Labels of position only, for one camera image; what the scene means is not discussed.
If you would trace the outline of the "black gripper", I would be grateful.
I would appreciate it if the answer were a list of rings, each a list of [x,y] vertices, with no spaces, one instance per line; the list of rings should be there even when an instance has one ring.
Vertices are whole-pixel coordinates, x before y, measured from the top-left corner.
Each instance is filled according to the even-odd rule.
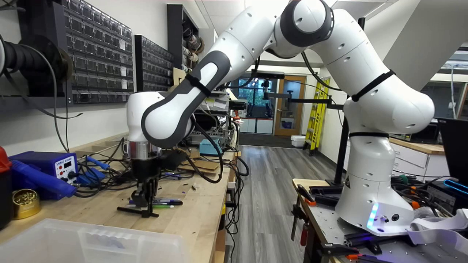
[[[158,188],[158,175],[159,167],[155,160],[133,160],[132,161],[132,175],[137,180],[136,195],[133,197],[133,202],[136,208],[143,208],[143,198],[146,201],[148,213],[153,211],[155,205],[155,194]]]

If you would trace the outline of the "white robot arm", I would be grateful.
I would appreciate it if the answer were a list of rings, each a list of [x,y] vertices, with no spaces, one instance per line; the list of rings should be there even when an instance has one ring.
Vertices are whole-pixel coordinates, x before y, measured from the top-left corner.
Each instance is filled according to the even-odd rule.
[[[335,214],[377,237],[405,234],[420,220],[390,188],[389,138],[427,128],[434,104],[379,58],[358,23],[325,0],[250,7],[232,20],[172,93],[137,93],[127,103],[129,141],[171,148],[189,134],[191,115],[221,85],[238,80],[265,53],[292,59],[313,50],[342,93],[348,167]]]

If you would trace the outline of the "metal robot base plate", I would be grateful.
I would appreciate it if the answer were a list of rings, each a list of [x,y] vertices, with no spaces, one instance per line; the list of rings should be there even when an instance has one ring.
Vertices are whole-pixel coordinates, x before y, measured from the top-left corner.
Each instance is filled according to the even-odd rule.
[[[463,239],[431,234],[425,240],[374,237],[338,218],[320,197],[310,199],[308,191],[329,191],[325,180],[294,179],[297,202],[294,221],[303,220],[303,263],[468,263]]]

